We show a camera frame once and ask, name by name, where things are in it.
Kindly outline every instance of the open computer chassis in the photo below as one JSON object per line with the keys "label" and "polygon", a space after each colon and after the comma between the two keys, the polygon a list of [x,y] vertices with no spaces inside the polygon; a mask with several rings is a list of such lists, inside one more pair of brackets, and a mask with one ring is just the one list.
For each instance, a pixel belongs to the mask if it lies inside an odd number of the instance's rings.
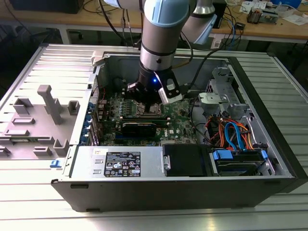
{"label": "open computer chassis", "polygon": [[307,181],[236,58],[213,56],[182,101],[149,112],[125,93],[136,68],[138,56],[108,53],[94,69],[51,182],[74,210],[250,207]]}

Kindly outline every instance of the robotic arm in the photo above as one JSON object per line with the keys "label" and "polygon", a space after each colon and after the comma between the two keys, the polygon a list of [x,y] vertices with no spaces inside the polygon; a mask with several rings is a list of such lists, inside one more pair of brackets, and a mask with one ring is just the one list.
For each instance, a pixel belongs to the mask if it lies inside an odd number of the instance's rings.
{"label": "robotic arm", "polygon": [[128,93],[148,110],[154,103],[182,99],[172,71],[181,31],[188,40],[204,44],[217,16],[213,0],[104,0],[123,9],[144,12],[138,79]]}

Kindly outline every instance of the motherboard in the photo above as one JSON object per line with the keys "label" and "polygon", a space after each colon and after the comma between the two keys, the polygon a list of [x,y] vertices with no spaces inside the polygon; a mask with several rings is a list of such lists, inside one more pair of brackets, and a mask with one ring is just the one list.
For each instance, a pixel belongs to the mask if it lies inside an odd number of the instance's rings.
{"label": "motherboard", "polygon": [[149,112],[135,100],[114,93],[100,100],[98,118],[101,146],[161,146],[168,143],[196,143],[189,119],[189,99],[154,104]]}

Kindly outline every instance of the power supply label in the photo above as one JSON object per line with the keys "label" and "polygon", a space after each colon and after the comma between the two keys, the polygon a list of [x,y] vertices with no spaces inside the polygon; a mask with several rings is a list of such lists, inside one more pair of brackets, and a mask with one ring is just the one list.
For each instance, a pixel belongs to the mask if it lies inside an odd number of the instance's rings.
{"label": "power supply label", "polygon": [[106,177],[140,177],[140,152],[107,153],[104,175]]}

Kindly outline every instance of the circuit board on desk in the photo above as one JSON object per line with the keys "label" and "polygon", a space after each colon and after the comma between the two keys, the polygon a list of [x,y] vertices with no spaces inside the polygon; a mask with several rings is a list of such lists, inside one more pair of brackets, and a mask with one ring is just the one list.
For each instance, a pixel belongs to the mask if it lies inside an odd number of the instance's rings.
{"label": "circuit board on desk", "polygon": [[[101,146],[161,146],[166,143],[196,143],[189,113],[189,99],[170,104],[155,104],[150,112],[144,112],[142,104],[124,99],[115,93],[100,106],[99,118],[103,125]],[[123,135],[124,126],[143,124],[154,126],[152,137],[130,137]]]}

